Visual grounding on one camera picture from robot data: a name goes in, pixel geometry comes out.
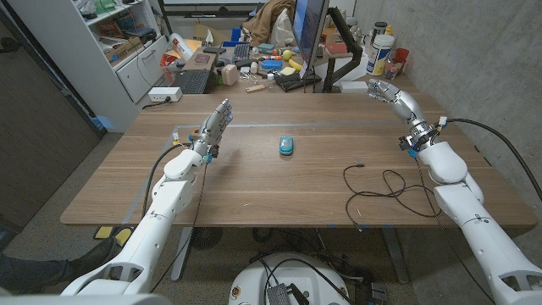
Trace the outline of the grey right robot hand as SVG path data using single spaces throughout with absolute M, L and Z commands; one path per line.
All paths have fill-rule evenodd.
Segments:
M 427 123 L 422 109 L 410 93 L 384 80 L 370 79 L 369 87 L 373 89 L 370 97 L 388 103 L 400 121 L 408 125 L 410 135 L 400 139 L 402 150 L 411 148 L 421 152 L 431 145 L 438 134 L 437 128 Z

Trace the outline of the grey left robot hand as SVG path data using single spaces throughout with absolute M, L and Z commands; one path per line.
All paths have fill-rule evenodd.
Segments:
M 218 156 L 218 144 L 228 124 L 233 119 L 232 106 L 225 98 L 200 125 L 191 149 L 199 153 L 206 162 Z

